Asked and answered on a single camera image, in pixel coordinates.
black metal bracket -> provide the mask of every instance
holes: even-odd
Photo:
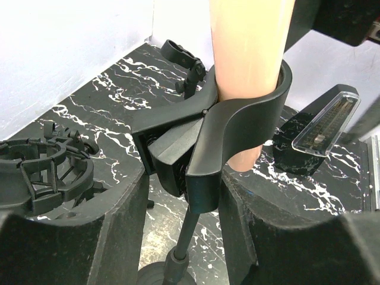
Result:
[[[174,63],[185,59],[188,64],[188,54],[182,49],[176,52],[173,56],[164,49],[167,59]],[[132,137],[147,173],[157,172],[170,194],[185,194],[192,213],[215,210],[224,165],[235,154],[273,136],[291,83],[292,72],[283,61],[272,93],[217,103],[212,67],[204,87],[192,97],[175,105],[136,112]]]
[[[168,61],[189,70],[186,79],[176,82],[175,86],[178,94],[184,93],[185,100],[193,96],[198,83],[206,76],[206,68],[201,60],[171,40],[164,43],[161,54]]]

